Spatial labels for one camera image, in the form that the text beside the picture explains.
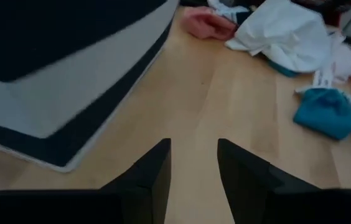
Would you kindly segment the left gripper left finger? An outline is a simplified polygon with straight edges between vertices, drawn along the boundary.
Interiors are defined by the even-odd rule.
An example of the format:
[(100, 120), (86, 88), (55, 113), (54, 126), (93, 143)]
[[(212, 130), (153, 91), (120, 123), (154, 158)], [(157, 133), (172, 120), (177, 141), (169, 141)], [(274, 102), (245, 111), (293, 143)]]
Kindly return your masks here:
[(164, 223), (171, 139), (100, 189), (0, 190), (0, 224)]

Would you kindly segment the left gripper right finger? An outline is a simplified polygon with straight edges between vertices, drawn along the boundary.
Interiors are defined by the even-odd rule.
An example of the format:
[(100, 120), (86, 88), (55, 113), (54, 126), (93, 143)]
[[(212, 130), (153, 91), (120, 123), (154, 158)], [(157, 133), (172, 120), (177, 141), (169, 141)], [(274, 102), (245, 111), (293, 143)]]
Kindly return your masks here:
[(217, 159), (235, 223), (351, 223), (351, 189), (320, 189), (227, 139)]

